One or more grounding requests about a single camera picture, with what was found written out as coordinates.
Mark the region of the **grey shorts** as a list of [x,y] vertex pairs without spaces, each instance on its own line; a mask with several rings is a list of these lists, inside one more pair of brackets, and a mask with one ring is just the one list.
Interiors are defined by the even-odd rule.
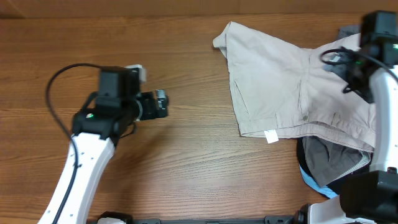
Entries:
[[353,172],[365,170],[371,162],[376,138],[375,106],[353,92],[342,92],[346,86],[340,77],[344,65],[323,65],[318,59],[322,52],[340,46],[357,50],[358,42],[358,25],[341,27],[334,42],[312,50],[302,82],[302,101],[307,109],[302,168],[319,187],[336,185]]

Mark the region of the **brown cardboard back panel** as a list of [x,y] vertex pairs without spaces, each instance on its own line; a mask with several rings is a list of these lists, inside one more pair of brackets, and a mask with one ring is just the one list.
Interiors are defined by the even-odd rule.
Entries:
[[1,0],[2,18],[360,13],[397,0]]

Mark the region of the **beige shorts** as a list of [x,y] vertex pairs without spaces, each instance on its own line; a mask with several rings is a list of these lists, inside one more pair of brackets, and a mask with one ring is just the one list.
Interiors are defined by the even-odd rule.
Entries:
[[312,50],[230,22],[213,40],[227,60],[229,87],[239,132],[262,138],[273,130],[280,138],[305,136],[302,83]]

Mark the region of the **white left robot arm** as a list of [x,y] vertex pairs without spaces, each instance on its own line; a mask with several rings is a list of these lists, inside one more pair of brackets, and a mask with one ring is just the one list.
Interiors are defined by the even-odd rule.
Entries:
[[136,123],[168,115],[165,90],[139,93],[125,110],[89,108],[93,92],[74,118],[68,156],[40,223],[86,223],[101,176],[119,140],[136,132]]

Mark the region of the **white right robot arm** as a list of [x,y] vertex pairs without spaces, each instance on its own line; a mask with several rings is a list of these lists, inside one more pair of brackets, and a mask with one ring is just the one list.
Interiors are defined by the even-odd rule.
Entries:
[[376,107],[376,134],[369,171],[346,180],[341,193],[306,204],[286,223],[397,223],[397,49],[368,44],[359,51],[337,49],[346,68],[343,93],[353,92]]

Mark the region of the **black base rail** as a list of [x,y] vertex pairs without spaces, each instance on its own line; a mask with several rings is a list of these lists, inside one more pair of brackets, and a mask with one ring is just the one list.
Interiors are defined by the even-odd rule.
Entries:
[[159,218],[135,219],[132,215],[118,212],[104,212],[96,220],[87,220],[86,224],[306,224],[304,212],[295,215],[268,215],[264,218],[230,218],[199,220],[161,220]]

